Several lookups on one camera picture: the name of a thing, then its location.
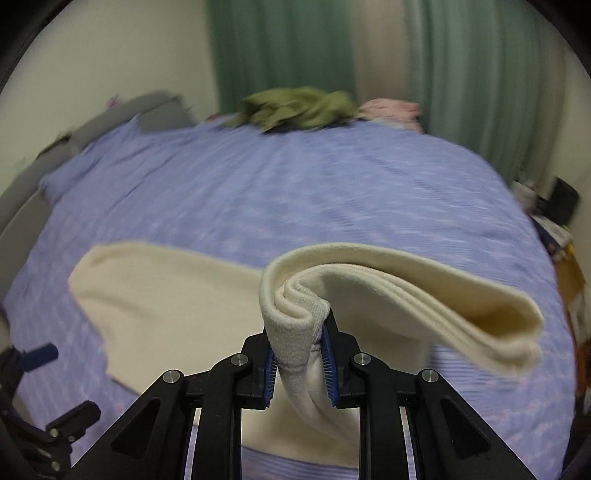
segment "green curtain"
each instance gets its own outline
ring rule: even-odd
[[[552,27],[525,0],[408,0],[407,15],[425,131],[477,152],[507,183],[537,172],[540,106],[564,89],[547,79]]]
[[[272,87],[355,96],[348,0],[208,0],[220,105]]]

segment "white towel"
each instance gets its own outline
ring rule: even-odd
[[[434,341],[506,374],[539,357],[543,319],[523,292],[366,245],[298,249],[261,279],[258,270],[126,242],[94,247],[69,284],[105,340],[109,375],[138,393],[170,368],[192,374],[239,351],[262,330],[262,312],[281,380],[268,411],[243,413],[243,443],[309,462],[357,463],[357,412],[332,408],[324,385],[318,341],[329,308],[364,351],[400,370],[424,368]]]
[[[345,331],[378,326],[398,335],[388,340],[391,353],[415,364],[420,359],[410,339],[444,343],[484,369],[509,375],[532,368],[540,357],[543,317],[524,292],[388,248],[324,244],[293,250],[263,272],[259,302],[295,408],[311,425],[351,442],[358,417],[331,408],[324,386],[319,342],[331,308]]]

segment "curtain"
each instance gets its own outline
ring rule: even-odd
[[[355,97],[348,0],[209,0],[220,105],[272,87]]]
[[[407,99],[410,59],[405,0],[350,0],[355,80],[360,103]]]
[[[539,178],[564,91],[553,27],[525,0],[407,0],[407,18],[425,131],[477,152],[507,183],[520,170]]]

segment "bed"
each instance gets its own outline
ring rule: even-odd
[[[93,245],[128,239],[253,267],[307,244],[361,242],[526,291],[545,317],[533,372],[496,377],[442,346],[431,363],[538,479],[559,477],[574,407],[570,332],[535,231],[474,153],[371,122],[270,135],[194,126],[165,92],[115,107],[44,151],[0,198],[0,298],[17,348],[53,342],[60,351],[20,386],[34,422],[88,399],[102,410],[74,460],[136,395],[106,375],[101,338],[66,282]],[[243,470],[245,479],[357,478],[248,449]]]

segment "white wall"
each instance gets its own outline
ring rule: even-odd
[[[0,94],[0,192],[59,133],[156,89],[196,119],[217,111],[204,0],[73,0]]]
[[[551,192],[554,176],[572,185],[581,201],[570,225],[576,257],[591,282],[591,78],[568,50],[564,111],[540,193]]]

